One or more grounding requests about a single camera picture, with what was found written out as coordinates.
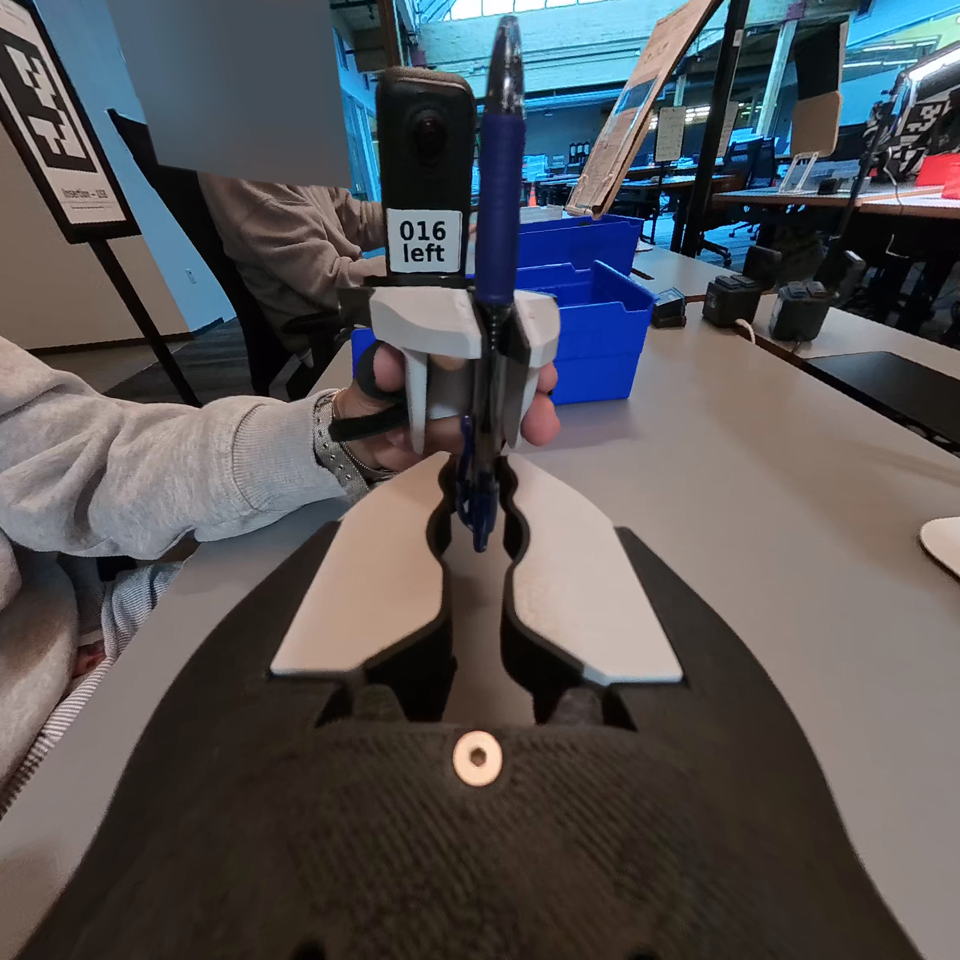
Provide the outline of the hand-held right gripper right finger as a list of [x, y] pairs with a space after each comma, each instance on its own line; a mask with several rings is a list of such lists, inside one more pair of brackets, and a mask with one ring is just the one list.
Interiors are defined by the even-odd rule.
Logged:
[[503, 462], [501, 659], [525, 689], [684, 678], [623, 536], [582, 493], [518, 454]]

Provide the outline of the blue pen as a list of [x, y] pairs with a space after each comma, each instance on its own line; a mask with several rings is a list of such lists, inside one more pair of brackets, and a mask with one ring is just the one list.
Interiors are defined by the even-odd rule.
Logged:
[[472, 304], [481, 356], [472, 362], [471, 400], [461, 420], [456, 509], [473, 549], [486, 551], [499, 507], [499, 466], [507, 442], [509, 348], [520, 243], [525, 143], [521, 27], [515, 15], [497, 24], [479, 132], [479, 202]]

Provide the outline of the person's left forearm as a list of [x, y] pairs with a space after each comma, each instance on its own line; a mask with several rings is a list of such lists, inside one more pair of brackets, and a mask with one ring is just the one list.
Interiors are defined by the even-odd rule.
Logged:
[[345, 498], [315, 459], [316, 397], [122, 401], [2, 339], [2, 578], [28, 550], [157, 559]]

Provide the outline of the person's left hand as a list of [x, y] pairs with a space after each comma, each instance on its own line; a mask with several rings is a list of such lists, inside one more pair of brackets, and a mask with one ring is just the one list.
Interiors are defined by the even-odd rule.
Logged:
[[[379, 346], [374, 354], [373, 373], [376, 386], [383, 392], [405, 390], [404, 357], [389, 344]], [[557, 382], [558, 374], [553, 364], [539, 371], [534, 398], [521, 425], [522, 438], [535, 447], [550, 444], [560, 431], [560, 421], [550, 397]], [[355, 419], [377, 414], [387, 408], [387, 403], [367, 395], [354, 381], [338, 393], [334, 406], [339, 419]], [[409, 429], [405, 426], [370, 438], [350, 441], [345, 447], [368, 471], [402, 473], [426, 456], [438, 452], [458, 454], [462, 444], [459, 422], [446, 417], [427, 421], [422, 453], [414, 450]]]

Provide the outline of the small blue storage bin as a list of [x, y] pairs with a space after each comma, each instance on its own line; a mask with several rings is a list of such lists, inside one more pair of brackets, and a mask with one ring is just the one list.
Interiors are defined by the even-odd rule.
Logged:
[[606, 214], [522, 222], [522, 208], [511, 218], [516, 247], [516, 287], [532, 290], [563, 280], [578, 281], [599, 261], [628, 276], [642, 236], [642, 222]]

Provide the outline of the black battery charger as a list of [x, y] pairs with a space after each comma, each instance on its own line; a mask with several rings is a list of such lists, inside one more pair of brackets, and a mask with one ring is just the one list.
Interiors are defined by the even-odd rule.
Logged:
[[702, 319], [717, 329], [734, 328], [739, 321], [750, 326], [762, 293], [762, 285], [745, 275], [717, 275], [706, 287]]
[[801, 344], [814, 341], [835, 302], [836, 293], [817, 280], [781, 286], [769, 323], [771, 339]]

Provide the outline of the cardboard panel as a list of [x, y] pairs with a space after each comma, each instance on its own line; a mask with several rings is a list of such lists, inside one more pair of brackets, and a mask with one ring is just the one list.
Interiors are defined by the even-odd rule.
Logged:
[[609, 211], [667, 80], [720, 6], [719, 1], [689, 1], [656, 21], [570, 194], [568, 214], [597, 219]]

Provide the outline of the black office chair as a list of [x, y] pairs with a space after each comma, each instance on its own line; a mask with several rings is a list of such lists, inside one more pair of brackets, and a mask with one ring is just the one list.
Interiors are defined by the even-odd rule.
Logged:
[[[284, 345], [244, 283], [234, 261], [226, 255], [203, 196], [198, 174], [158, 162], [146, 124], [126, 117], [114, 108], [109, 108], [106, 114], [147, 182], [221, 285], [235, 310], [244, 336], [254, 393], [268, 395], [272, 383], [294, 352]], [[300, 362], [286, 383], [289, 399], [296, 401], [310, 393], [348, 335], [344, 332], [345, 322], [338, 310], [311, 310], [293, 318], [287, 326], [294, 335], [307, 339], [313, 353], [312, 365], [306, 366]]]

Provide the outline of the black pole stand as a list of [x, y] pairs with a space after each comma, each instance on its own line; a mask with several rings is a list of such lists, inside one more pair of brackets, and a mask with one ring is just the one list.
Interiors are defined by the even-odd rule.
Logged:
[[680, 253], [688, 258], [696, 258], [697, 256], [727, 106], [738, 67], [749, 5], [749, 1], [730, 1], [728, 3], [725, 30], [719, 48], [711, 91], [710, 110], [706, 119], [697, 173], [687, 204], [679, 249]]

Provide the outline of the small white stand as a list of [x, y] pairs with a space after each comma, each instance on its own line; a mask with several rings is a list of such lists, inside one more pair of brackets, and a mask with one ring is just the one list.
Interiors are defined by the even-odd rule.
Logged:
[[778, 194], [800, 194], [807, 189], [811, 171], [820, 159], [818, 150], [795, 152], [777, 188]]

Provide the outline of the long wooden desk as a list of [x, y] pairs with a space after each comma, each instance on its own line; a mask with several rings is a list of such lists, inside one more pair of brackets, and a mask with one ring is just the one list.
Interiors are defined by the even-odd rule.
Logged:
[[[721, 207], [812, 207], [844, 210], [849, 191], [820, 194], [816, 190], [780, 191], [776, 187], [725, 191], [711, 199], [714, 209]], [[869, 185], [862, 189], [853, 209], [864, 214], [907, 216], [934, 220], [959, 220], [959, 200], [942, 198], [932, 186], [903, 184]]]

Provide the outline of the black monitor with cardboard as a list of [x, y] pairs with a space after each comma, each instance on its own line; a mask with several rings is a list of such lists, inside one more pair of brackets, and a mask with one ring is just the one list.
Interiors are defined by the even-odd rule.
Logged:
[[791, 115], [791, 159], [829, 157], [836, 147], [842, 111], [842, 73], [849, 20], [830, 23], [807, 35], [793, 53], [797, 101]]

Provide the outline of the black desk mat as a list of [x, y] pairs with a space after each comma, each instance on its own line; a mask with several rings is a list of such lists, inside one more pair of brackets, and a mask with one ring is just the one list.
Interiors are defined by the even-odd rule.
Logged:
[[889, 351], [816, 357], [802, 364], [814, 378], [958, 455], [957, 378]]

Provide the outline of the framed marker sign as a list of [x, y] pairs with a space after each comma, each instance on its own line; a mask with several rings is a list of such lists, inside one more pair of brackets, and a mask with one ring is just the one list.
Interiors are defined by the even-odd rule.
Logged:
[[66, 242], [90, 246], [180, 399], [200, 407], [110, 245], [141, 230], [34, 2], [1, 3], [1, 120]]

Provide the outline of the black-white patterned board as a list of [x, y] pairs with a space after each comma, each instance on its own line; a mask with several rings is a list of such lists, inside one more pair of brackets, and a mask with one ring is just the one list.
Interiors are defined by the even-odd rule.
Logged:
[[958, 153], [959, 50], [948, 47], [901, 70], [863, 134], [873, 183], [914, 183], [928, 156]]

